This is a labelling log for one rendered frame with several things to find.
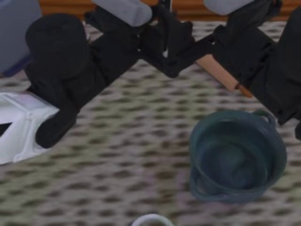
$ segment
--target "mug rim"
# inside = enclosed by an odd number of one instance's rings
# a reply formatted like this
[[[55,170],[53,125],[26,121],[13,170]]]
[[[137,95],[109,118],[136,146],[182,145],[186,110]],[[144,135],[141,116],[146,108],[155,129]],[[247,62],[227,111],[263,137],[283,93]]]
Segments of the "mug rim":
[[[225,110],[225,111],[218,111],[214,112],[213,114],[208,115],[205,117],[203,120],[199,121],[197,125],[194,127],[191,135],[190,135],[190,143],[189,143],[189,149],[190,149],[190,161],[194,165],[194,160],[192,156],[192,144],[195,139],[197,139],[196,133],[199,134],[199,136],[208,128],[211,127],[216,123],[216,121],[221,121],[221,120],[232,120],[232,119],[238,119],[240,121],[247,121],[247,118],[253,118],[254,122],[252,124],[256,126],[258,125],[258,129],[261,133],[264,133],[264,135],[267,135],[268,140],[272,140],[274,138],[276,142],[271,142],[271,144],[277,148],[282,150],[282,158],[283,158],[283,164],[280,166],[280,171],[283,173],[283,171],[286,168],[286,162],[287,162],[287,152],[286,152],[286,146],[284,144],[284,141],[282,137],[278,134],[276,128],[273,128],[271,124],[269,124],[266,120],[264,120],[261,116],[255,115],[253,113],[248,113],[248,112],[243,112],[243,111],[236,111],[236,110]],[[250,188],[250,189],[233,189],[229,187],[225,187],[220,185],[219,183],[215,182],[213,179],[211,179],[210,176],[208,176],[203,170],[199,168],[199,166],[195,166],[196,169],[198,169],[199,173],[205,177],[206,180],[208,180],[210,183],[212,183],[214,186],[217,188],[220,188],[222,190],[227,191],[228,193],[249,193],[249,192],[257,192],[259,190],[262,190],[263,188],[268,188],[271,187],[273,184],[275,184],[281,175],[279,177],[273,177],[271,180],[268,180],[267,183],[255,187],[255,188]]]

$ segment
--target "blue cup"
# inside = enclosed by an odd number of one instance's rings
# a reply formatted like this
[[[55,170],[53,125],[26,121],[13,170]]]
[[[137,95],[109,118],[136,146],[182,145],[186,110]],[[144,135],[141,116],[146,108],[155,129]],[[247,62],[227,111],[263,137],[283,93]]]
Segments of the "blue cup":
[[[190,137],[190,191],[206,202],[251,202],[278,181],[286,159],[272,115],[216,112]]]

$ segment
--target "robotic arm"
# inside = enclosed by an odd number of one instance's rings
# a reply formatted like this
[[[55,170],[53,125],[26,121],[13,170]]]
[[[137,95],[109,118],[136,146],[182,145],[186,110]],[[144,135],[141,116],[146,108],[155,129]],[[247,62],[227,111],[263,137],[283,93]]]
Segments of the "robotic arm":
[[[220,2],[206,5],[219,14],[229,13],[227,25],[199,41],[192,37],[192,23],[178,21],[168,0],[152,7],[139,0],[94,0],[98,6],[85,14],[85,21],[103,35],[90,45],[76,17],[53,14],[38,19],[26,34],[32,62],[25,72],[31,86],[25,93],[0,96],[1,114],[7,114],[1,121],[0,144],[7,146],[0,163],[31,158],[53,147],[76,123],[81,108],[139,59],[169,78],[198,62],[228,89],[254,95],[279,124],[300,120],[301,8],[292,13],[275,43],[258,26],[279,13],[280,0],[237,0],[239,4],[227,9],[223,4],[216,8]],[[12,148],[12,138],[19,139],[16,128],[19,137],[26,138]]]

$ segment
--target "woven mat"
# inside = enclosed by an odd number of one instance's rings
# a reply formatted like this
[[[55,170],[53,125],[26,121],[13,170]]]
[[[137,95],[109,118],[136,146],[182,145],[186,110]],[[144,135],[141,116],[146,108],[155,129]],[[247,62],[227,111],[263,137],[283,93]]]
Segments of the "woven mat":
[[[195,23],[200,39],[219,22]],[[262,29],[279,39],[285,23]],[[100,34],[87,28],[95,39]],[[23,73],[0,80],[21,91]],[[0,226],[129,226],[158,213],[176,226],[301,226],[301,145],[295,121],[278,128],[288,150],[285,174],[247,205],[197,201],[188,188],[188,140],[206,115],[252,112],[256,99],[229,92],[197,65],[175,80],[143,61],[80,113],[78,124],[52,151],[0,168]]]

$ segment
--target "wooden panel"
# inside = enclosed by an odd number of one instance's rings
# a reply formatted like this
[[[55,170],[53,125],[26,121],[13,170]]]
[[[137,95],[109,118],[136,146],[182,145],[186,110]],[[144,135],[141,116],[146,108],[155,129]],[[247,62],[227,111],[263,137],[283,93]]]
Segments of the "wooden panel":
[[[143,0],[149,5],[155,5],[157,0]],[[95,5],[90,0],[40,0],[42,11],[45,15],[51,13],[69,13],[83,18],[83,14],[92,10]],[[180,19],[183,20],[225,20],[224,16],[217,16],[205,8],[202,0],[174,0],[174,9],[178,11]],[[301,0],[284,0],[281,16],[274,20],[287,20],[290,13],[298,6]]]

